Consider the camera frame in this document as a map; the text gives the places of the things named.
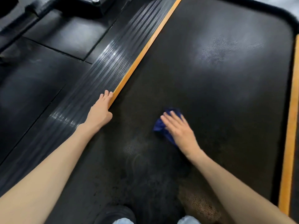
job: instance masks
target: treadmill belt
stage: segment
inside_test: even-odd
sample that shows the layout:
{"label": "treadmill belt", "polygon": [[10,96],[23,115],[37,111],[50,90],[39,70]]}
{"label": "treadmill belt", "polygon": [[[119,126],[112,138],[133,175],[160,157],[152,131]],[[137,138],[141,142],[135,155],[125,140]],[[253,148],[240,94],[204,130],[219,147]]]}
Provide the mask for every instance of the treadmill belt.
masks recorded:
{"label": "treadmill belt", "polygon": [[182,0],[46,223],[93,223],[115,204],[131,207],[138,224],[176,223],[185,214],[202,224],[233,223],[202,175],[153,132],[168,107],[181,110],[208,156],[275,202],[293,40],[275,15],[224,0]]}

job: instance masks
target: shoe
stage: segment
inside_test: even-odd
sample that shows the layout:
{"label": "shoe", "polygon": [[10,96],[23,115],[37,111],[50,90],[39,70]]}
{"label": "shoe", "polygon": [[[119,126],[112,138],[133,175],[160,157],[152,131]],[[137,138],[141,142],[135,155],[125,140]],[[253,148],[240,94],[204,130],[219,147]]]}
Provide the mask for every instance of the shoe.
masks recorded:
{"label": "shoe", "polygon": [[136,217],[133,211],[122,205],[111,206],[104,208],[95,220],[95,224],[112,224],[114,221],[127,218],[136,224]]}

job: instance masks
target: jeans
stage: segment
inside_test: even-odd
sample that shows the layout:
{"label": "jeans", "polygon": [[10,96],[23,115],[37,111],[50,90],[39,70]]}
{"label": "jeans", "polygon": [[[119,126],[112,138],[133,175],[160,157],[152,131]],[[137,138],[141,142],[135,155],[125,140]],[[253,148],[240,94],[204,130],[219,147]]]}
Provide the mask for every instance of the jeans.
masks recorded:
{"label": "jeans", "polygon": [[[116,220],[115,222],[113,222],[113,224],[133,224],[133,222],[131,222],[127,218],[122,218],[122,219]],[[181,218],[178,221],[178,224],[200,224],[200,222],[196,218],[187,215],[187,216]]]}

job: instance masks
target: blue rag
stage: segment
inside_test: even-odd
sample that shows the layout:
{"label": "blue rag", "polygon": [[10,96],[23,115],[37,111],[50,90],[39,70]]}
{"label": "blue rag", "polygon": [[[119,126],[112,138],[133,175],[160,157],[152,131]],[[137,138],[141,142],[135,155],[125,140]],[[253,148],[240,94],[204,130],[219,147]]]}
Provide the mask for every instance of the blue rag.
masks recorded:
{"label": "blue rag", "polygon": [[[170,115],[170,111],[174,111],[174,113],[178,116],[181,117],[181,112],[177,109],[177,108],[168,108],[165,110],[165,112]],[[174,144],[175,146],[176,143],[174,142],[173,137],[171,136],[171,134],[169,133],[168,130],[165,129],[165,124],[162,122],[161,118],[159,118],[155,125],[154,125],[154,131],[160,132],[162,135],[164,135],[164,137],[166,137],[172,144]]]}

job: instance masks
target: orange trim strip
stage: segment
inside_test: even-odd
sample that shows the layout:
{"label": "orange trim strip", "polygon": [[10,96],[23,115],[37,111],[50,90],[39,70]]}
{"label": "orange trim strip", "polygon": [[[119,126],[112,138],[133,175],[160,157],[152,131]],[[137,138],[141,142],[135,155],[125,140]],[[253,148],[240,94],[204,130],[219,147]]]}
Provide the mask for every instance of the orange trim strip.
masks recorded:
{"label": "orange trim strip", "polygon": [[286,144],[283,156],[282,175],[279,192],[279,209],[289,215],[292,191],[292,175],[295,155],[295,141],[297,131],[297,115],[299,103],[299,35],[296,37],[294,68],[291,87],[288,125],[286,130]]}
{"label": "orange trim strip", "polygon": [[127,73],[125,74],[125,76],[123,77],[121,82],[118,84],[117,88],[114,90],[113,98],[110,100],[108,107],[110,107],[112,105],[112,103],[114,102],[114,100],[116,99],[116,97],[118,96],[118,94],[120,93],[122,88],[125,86],[126,82],[129,80],[129,78],[135,71],[136,67],[138,66],[138,64],[140,63],[140,61],[142,60],[142,58],[148,51],[148,49],[151,47],[154,40],[157,38],[158,34],[161,32],[162,28],[164,27],[164,25],[166,24],[166,22],[168,21],[168,19],[170,18],[170,16],[172,15],[172,13],[174,12],[174,10],[176,9],[176,7],[178,6],[178,4],[180,2],[181,2],[181,0],[176,0],[176,2],[173,4],[171,9],[168,11],[168,13],[164,17],[164,19],[162,20],[162,22],[160,23],[160,25],[158,26],[158,28],[156,29],[156,31],[154,32],[152,37],[149,39],[149,41],[147,42],[147,44],[145,45],[145,47],[143,48],[141,53],[138,55],[138,57],[136,58],[136,60],[134,61],[134,63],[130,67],[130,69],[127,71]]}

